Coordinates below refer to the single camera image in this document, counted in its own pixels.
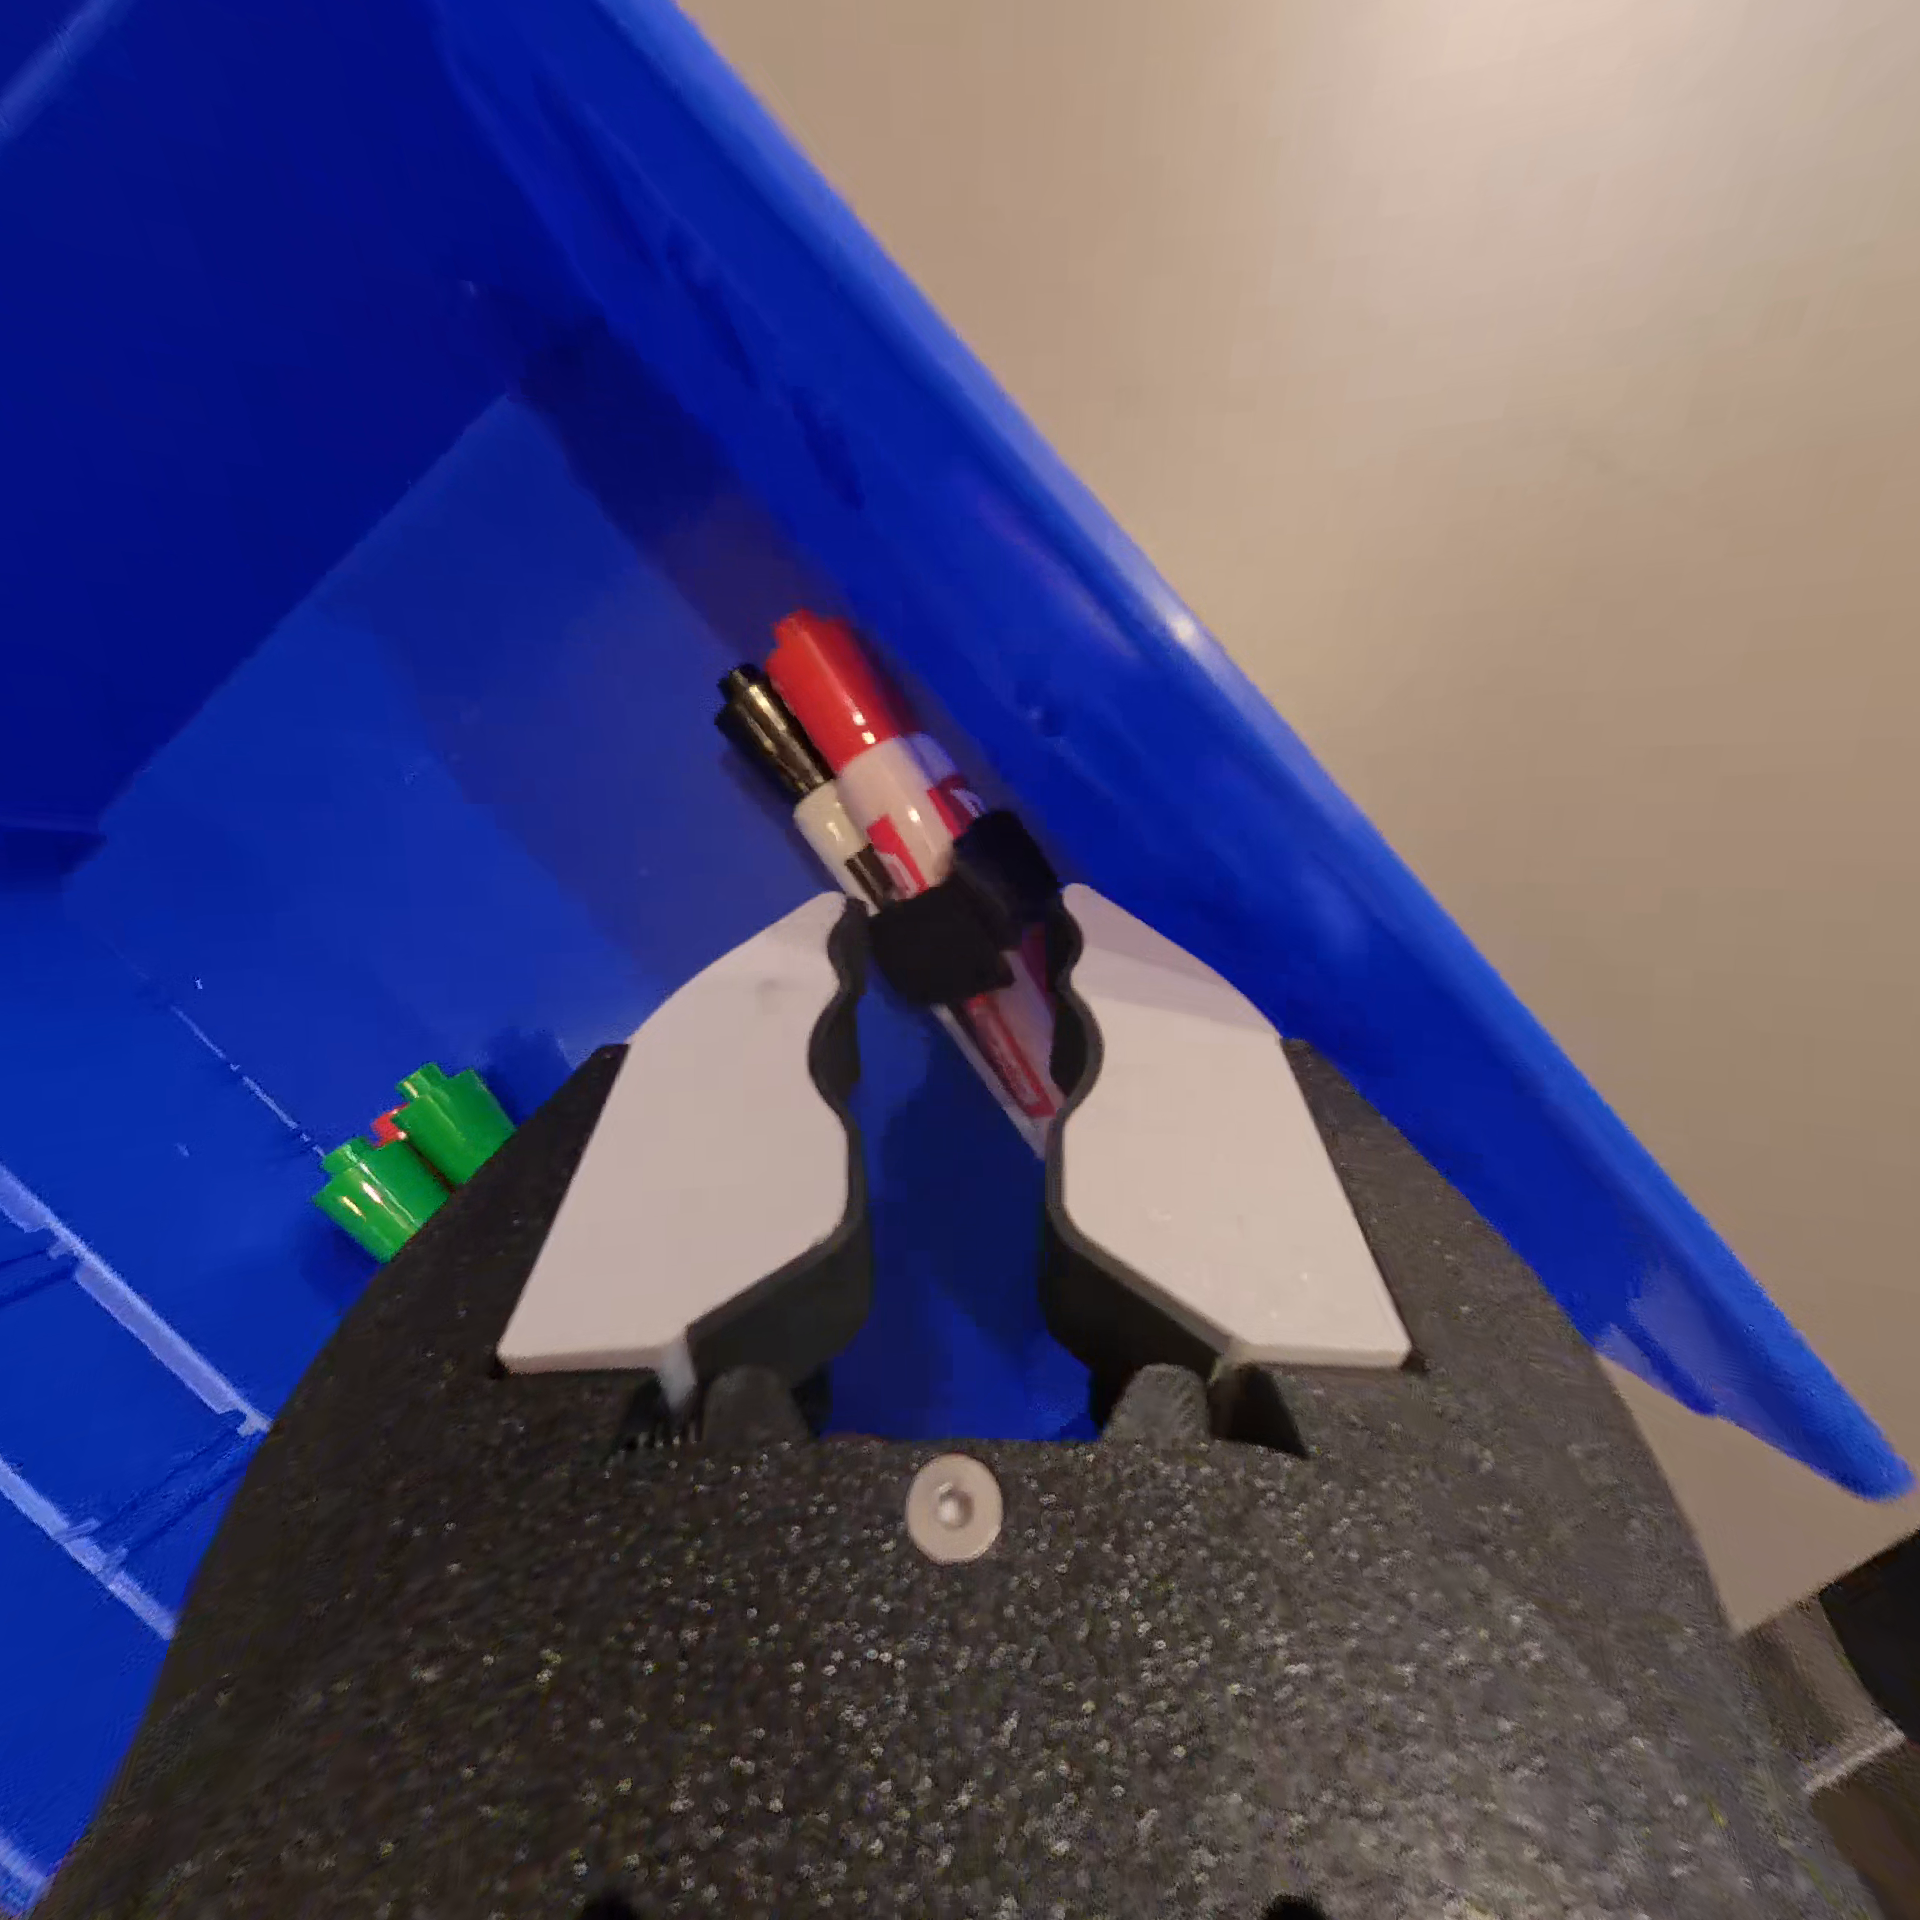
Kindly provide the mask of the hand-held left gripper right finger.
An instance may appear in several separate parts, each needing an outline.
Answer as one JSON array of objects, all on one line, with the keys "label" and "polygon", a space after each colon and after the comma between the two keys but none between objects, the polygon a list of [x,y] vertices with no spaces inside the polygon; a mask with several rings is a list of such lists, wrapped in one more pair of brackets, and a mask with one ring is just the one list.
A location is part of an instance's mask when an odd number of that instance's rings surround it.
[{"label": "hand-held left gripper right finger", "polygon": [[1288,1431],[1277,1379],[1414,1364],[1281,1031],[1090,886],[1045,924],[1055,987],[1039,1302],[1105,1426],[1152,1368],[1204,1431]]}]

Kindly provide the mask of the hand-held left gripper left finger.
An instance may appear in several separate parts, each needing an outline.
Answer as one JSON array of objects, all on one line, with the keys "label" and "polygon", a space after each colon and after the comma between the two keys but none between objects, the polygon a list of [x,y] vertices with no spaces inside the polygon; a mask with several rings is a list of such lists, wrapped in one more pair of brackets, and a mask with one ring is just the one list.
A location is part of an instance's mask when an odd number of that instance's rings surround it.
[{"label": "hand-held left gripper left finger", "polygon": [[635,1027],[496,1343],[506,1375],[826,1371],[876,1293],[854,1123],[868,912],[816,895]]}]

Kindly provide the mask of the green dry erase marker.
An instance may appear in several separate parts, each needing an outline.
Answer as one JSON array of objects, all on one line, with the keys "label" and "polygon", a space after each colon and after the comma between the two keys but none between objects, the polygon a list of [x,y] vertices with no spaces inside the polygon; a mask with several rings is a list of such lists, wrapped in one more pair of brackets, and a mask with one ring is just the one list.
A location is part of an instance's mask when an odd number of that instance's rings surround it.
[{"label": "green dry erase marker", "polygon": [[324,1160],[313,1204],[375,1265],[393,1255],[448,1204],[445,1177],[409,1138],[352,1138]]},{"label": "green dry erase marker", "polygon": [[516,1133],[481,1072],[432,1060],[398,1081],[393,1123],[448,1188],[464,1188]]}]

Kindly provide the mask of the black dry erase marker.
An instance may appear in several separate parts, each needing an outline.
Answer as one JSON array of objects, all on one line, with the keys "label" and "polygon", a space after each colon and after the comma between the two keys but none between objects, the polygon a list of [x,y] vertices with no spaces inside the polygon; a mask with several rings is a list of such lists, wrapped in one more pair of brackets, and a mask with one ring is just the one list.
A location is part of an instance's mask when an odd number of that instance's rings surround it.
[{"label": "black dry erase marker", "polygon": [[798,838],[842,895],[868,912],[894,900],[892,877],[852,823],[830,760],[760,666],[742,663],[719,679],[715,729],[777,791]]}]

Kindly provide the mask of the blue plastic bin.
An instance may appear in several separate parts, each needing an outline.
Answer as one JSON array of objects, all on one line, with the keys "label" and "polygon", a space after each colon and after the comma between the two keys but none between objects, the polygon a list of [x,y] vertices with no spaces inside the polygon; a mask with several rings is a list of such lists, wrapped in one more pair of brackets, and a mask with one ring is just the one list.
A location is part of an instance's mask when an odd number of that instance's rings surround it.
[{"label": "blue plastic bin", "polygon": [[678,5],[4,5],[5,1918],[371,1280],[324,1150],[816,887],[708,721],[797,603],[1599,1354],[1914,1487]]}]

